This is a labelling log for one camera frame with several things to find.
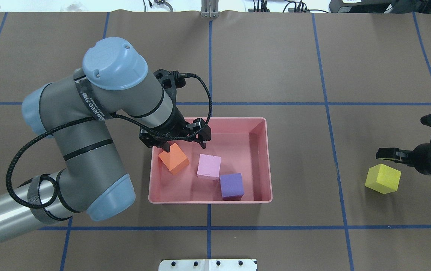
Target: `box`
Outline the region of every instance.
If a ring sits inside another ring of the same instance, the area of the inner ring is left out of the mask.
[[[192,122],[196,118],[186,118]],[[267,122],[264,118],[211,118],[212,140],[202,149],[195,142],[176,141],[190,164],[172,175],[152,149],[148,200],[153,204],[260,204],[272,201]],[[197,177],[200,154],[222,157],[220,175],[241,173],[245,194],[223,201],[219,181]]]

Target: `pink bin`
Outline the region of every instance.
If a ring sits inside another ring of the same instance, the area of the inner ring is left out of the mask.
[[[192,122],[195,118],[186,118]],[[153,148],[148,200],[153,204],[260,204],[272,201],[267,122],[264,118],[211,118],[212,140],[202,149],[195,142],[177,141],[190,164],[172,175]],[[223,201],[220,181],[197,177],[200,154],[221,156],[220,175],[241,173],[244,196]]]

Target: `blue plastic cap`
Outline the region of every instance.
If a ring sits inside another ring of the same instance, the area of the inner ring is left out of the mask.
[[[145,59],[123,38],[98,41],[83,57],[83,71],[92,84],[108,90],[136,86],[148,73]]]
[[[49,84],[33,91],[30,95],[26,96],[21,104],[21,113],[23,114],[24,122],[26,122],[37,135],[46,132],[40,117],[40,98],[41,93]]]
[[[130,175],[125,174],[100,195],[87,209],[93,221],[111,218],[135,202],[135,191]]]

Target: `yellow cube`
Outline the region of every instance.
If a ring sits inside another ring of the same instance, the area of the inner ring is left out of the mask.
[[[401,178],[401,171],[379,164],[369,168],[364,186],[381,194],[387,194],[397,191],[399,178]]]

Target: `orange cube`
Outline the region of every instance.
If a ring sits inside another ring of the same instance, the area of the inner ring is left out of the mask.
[[[177,143],[174,143],[170,146],[170,152],[162,151],[162,153],[160,153],[158,157],[160,157],[162,162],[166,165],[170,173],[172,173],[173,175],[179,173],[179,171],[181,171],[184,167],[188,166],[188,164],[190,163],[187,156],[180,149]]]

